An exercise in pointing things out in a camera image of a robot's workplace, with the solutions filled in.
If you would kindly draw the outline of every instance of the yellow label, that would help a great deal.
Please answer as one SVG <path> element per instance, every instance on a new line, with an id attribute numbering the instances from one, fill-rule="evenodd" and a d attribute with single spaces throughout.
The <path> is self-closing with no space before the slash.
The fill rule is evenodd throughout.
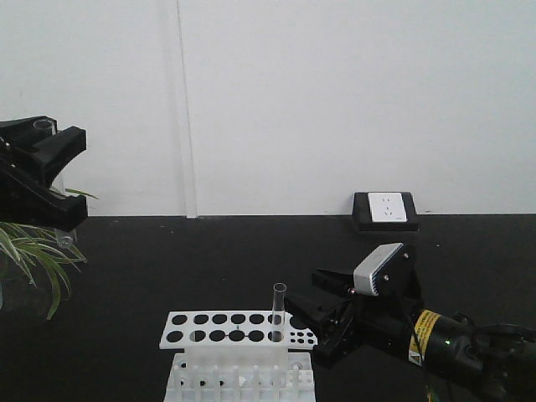
<path id="1" fill-rule="evenodd" d="M 417 338 L 419 339 L 420 350 L 422 352 L 422 358 L 425 358 L 426 347 L 428 346 L 428 340 L 430 339 L 430 334 L 434 329 L 434 325 L 441 315 L 436 312 L 431 312 L 430 310 L 423 310 L 420 314 L 419 319 L 415 323 L 415 332 L 417 333 Z M 411 363 L 422 366 L 422 362 L 419 355 L 419 349 L 415 343 L 415 337 L 412 335 L 410 339 L 410 350 L 408 351 L 408 359 Z"/>

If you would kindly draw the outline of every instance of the test tube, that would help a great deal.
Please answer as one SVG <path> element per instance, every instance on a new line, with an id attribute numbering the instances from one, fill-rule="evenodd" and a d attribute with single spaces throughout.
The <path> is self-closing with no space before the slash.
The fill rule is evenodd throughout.
<path id="1" fill-rule="evenodd" d="M 57 133 L 56 125 L 52 119 L 39 119 L 33 123 L 33 126 L 47 137 L 51 135 L 53 136 Z M 56 176 L 56 179 L 52 183 L 51 187 L 54 188 L 54 191 L 60 195 L 65 195 L 64 179 L 61 173 Z M 76 241 L 75 230 L 65 232 L 61 229 L 54 229 L 54 232 L 56 233 L 56 242 L 58 243 L 58 247 L 62 249 L 68 249 Z"/>
<path id="2" fill-rule="evenodd" d="M 285 293 L 286 285 L 276 283 L 274 285 L 274 300 L 271 308 L 271 333 L 272 342 L 281 342 L 283 340 L 283 331 L 285 328 Z"/>

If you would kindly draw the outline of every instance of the black floor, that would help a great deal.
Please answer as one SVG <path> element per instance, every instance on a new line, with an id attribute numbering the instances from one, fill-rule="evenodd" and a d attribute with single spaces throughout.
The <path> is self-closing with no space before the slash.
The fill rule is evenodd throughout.
<path id="1" fill-rule="evenodd" d="M 320 301 L 311 272 L 354 267 L 393 241 L 416 246 L 431 310 L 536 327 L 536 215 L 425 216 L 418 234 L 387 235 L 356 234 L 349 217 L 92 218 L 78 235 L 89 263 L 70 271 L 72 298 L 0 345 L 0 402 L 161 401 L 169 311 L 269 310 L 278 281 Z M 368 347 L 315 380 L 319 402 L 423 400 L 416 367 Z"/>

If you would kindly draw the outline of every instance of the test tube rack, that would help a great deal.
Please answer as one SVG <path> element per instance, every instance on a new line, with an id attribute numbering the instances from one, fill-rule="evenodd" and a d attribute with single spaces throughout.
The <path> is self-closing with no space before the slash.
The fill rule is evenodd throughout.
<path id="1" fill-rule="evenodd" d="M 170 312 L 160 349 L 179 350 L 164 402 L 315 402 L 317 338 L 284 314 L 273 342 L 272 311 Z"/>

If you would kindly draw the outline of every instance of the spider plant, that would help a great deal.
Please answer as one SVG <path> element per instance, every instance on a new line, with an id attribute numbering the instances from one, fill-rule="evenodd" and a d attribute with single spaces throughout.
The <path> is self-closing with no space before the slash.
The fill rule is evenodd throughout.
<path id="1" fill-rule="evenodd" d="M 0 280 L 12 279 L 13 269 L 19 275 L 28 278 L 31 286 L 37 286 L 33 272 L 44 269 L 51 285 L 52 304 L 47 320 L 58 309 L 62 295 L 70 297 L 71 284 L 63 265 L 72 265 L 79 271 L 77 263 L 86 262 L 86 258 L 75 247 L 66 250 L 57 248 L 55 232 L 29 224 L 11 224 L 0 222 Z"/>

